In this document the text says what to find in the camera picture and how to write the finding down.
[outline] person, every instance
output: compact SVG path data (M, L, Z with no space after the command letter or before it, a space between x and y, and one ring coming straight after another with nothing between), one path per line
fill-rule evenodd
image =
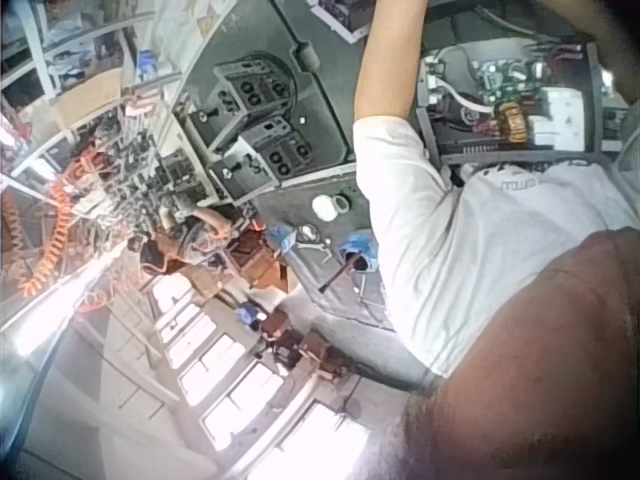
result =
M134 238L129 242L130 250L139 251L140 266L145 273L171 275L187 265L223 268L216 253L233 237L228 219L215 210L194 205L185 195L165 196L159 216L163 228L153 238L146 241ZM178 223L176 216L183 221Z
M353 131L391 322L444 383L354 476L640 478L639 110L610 167L450 187L408 123L427 6L377 1Z

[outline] cable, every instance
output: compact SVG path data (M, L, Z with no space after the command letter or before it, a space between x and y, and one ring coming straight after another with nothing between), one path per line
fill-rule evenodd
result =
M452 45L452 46L450 46L450 47L441 48L440 50L438 50L438 52L437 52L437 53L435 54L435 56L433 57L433 58L434 58L434 60L435 60L436 62L437 62L438 60L441 60L441 59L442 59L442 60L443 60L443 62L444 62L444 68L445 68L445 70L444 70L444 73L443 73L443 75L442 75L442 76L443 76L443 78L445 78L445 79L447 78L447 75L446 75L446 71L447 71L447 62L446 62L446 61L444 61L443 56L444 56L444 54L449 53L449 52L452 52L452 51L455 51L455 50L459 50L459 51L461 51L462 53L464 53L464 56L465 56L465 57L466 57L466 59L467 59L467 68L468 68L468 70L469 70L469 75L471 76L471 79L472 79L474 82L477 82L477 81L478 81L478 75L476 74L476 71L475 71L475 69L473 68L473 63L471 62L471 57L469 56L469 52L467 52L467 49L466 49L466 48L464 48L462 45Z
M482 6L477 6L475 8L475 12L485 20L497 25L503 30L509 30L512 32L520 33L522 35L526 35L528 37L533 37L540 40L552 41L552 42L561 42L559 38L552 37L549 35L545 35L543 33L534 32L533 30L529 30L523 27L519 27L518 25L514 25L513 23L507 22L506 20L500 18L495 13L487 10Z
M29 278L29 274L25 268L25 246L20 225L20 214L18 213L16 202L9 192L5 192L2 195L2 218L11 238L12 251L15 252L15 263L17 264L15 272L18 283L22 284Z
M447 82L445 82L441 78L435 77L435 79L436 79L436 87L443 87L444 89L446 89L451 95L453 95L453 98L455 98L458 101L458 103L460 103L462 106L467 107L469 110L474 110L476 112L486 113L488 115L493 114L493 107L488 107L486 105L478 105L477 103L470 102L469 100L464 98L462 95L460 95L458 92L456 92L455 88L453 88L451 85L449 85Z
M33 296L44 288L67 246L73 216L71 201L61 181L56 181L51 187L51 196L59 205L56 225L45 247L44 255L33 270L33 276L20 284L19 288L25 297Z

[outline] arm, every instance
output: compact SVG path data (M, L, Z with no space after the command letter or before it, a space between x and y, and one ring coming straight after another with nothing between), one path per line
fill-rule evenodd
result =
M428 0L378 0L362 62L355 118L407 118L416 91Z
M231 233L231 222L215 210L196 207L191 215L215 228L219 237L226 237Z
M415 96L427 0L378 0L356 93L357 181L369 200L394 327L407 341L429 293L455 196L406 118Z
M176 222L176 217L174 217L173 213L171 213L171 210L166 207L160 207L158 215L160 216L160 223L162 224L162 228L164 228L166 231L169 231L171 227L174 227L178 224L178 222Z

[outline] electronic components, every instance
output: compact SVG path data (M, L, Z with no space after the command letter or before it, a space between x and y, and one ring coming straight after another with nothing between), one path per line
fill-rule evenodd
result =
M478 94L485 103L511 102L523 93L533 92L548 81L544 60L502 59L472 62L478 79Z
M295 81L286 64L268 54L217 66L218 80L204 108L188 115L186 128L204 158L222 153L247 127L291 109Z
M585 151L585 110L582 93L572 88L543 88L545 116L528 117L534 145L567 152Z
M514 38L430 53L420 64L417 95L425 140L434 139L430 153L592 148L587 135L595 130L589 109L596 88L584 53L589 48ZM614 136L618 119L609 117L603 123ZM603 150L617 146L602 138Z
M502 138L509 143L525 143L527 141L527 121L515 102L500 106L500 131Z
M628 108L605 107L602 111L603 119L603 152L622 151L621 132L624 120L629 113Z
M369 34L375 0L307 0L314 15L349 43Z
M280 116L243 132L209 172L235 205L277 186L311 161L311 147Z

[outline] bright window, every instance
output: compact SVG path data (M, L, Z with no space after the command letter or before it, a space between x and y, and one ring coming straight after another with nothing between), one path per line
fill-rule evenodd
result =
M162 343L167 343L173 337L175 337L180 329L184 327L189 321L200 312L200 309L193 303L190 303L176 318L171 320L169 324L160 330L160 338Z
M368 436L363 426L316 403L247 480L343 480Z
M216 450L227 448L260 413L282 385L282 378L261 363L256 364L230 394L204 418Z
M168 312L185 293L191 290L191 283L184 275L174 273L162 277L153 287L153 296L158 303L158 308L162 313Z
M196 405L229 373L245 348L223 335L180 378L187 402Z
M211 321L209 316L201 314L167 350L171 366L178 368L182 365L215 329L216 324Z

